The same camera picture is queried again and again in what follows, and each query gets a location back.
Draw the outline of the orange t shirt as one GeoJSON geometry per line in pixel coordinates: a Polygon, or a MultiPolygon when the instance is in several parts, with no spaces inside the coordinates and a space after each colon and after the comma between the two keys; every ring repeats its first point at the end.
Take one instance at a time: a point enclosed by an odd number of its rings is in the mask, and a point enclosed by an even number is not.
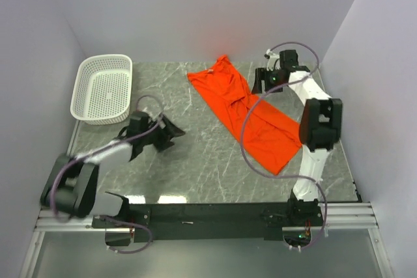
{"type": "Polygon", "coordinates": [[[231,135],[243,139],[245,151],[271,174],[278,175],[302,147],[298,122],[264,100],[253,108],[259,97],[228,56],[187,78],[231,135]]]}

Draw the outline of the white perforated plastic basket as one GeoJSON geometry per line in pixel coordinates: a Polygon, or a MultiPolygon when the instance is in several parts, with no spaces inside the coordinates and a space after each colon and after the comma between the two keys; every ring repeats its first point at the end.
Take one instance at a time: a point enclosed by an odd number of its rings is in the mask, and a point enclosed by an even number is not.
{"type": "Polygon", "coordinates": [[[130,112],[133,63],[123,54],[96,55],[79,66],[70,104],[71,115],[90,125],[127,119],[130,112]]]}

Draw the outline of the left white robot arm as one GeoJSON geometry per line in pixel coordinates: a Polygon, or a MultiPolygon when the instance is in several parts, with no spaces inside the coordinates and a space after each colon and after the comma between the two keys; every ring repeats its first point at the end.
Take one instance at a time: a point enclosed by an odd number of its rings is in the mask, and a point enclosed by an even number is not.
{"type": "Polygon", "coordinates": [[[40,205],[69,218],[103,216],[115,227],[123,227],[130,219],[129,200],[109,191],[99,192],[100,180],[137,158],[145,146],[163,152],[174,145],[174,138],[183,135],[185,131],[164,114],[151,118],[146,112],[135,111],[108,144],[82,154],[60,154],[42,190],[40,205]]]}

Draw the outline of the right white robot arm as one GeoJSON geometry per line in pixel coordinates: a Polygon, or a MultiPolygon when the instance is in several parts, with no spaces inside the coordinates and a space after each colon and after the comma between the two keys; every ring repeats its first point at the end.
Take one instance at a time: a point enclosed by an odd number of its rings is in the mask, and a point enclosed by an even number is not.
{"type": "Polygon", "coordinates": [[[265,58],[266,66],[255,70],[252,93],[261,94],[286,83],[304,105],[299,127],[302,143],[300,177],[291,197],[298,201],[318,200],[319,190],[310,179],[321,181],[330,151],[339,142],[343,103],[329,96],[312,78],[309,68],[299,64],[296,50],[274,53],[268,49],[265,58]]]}

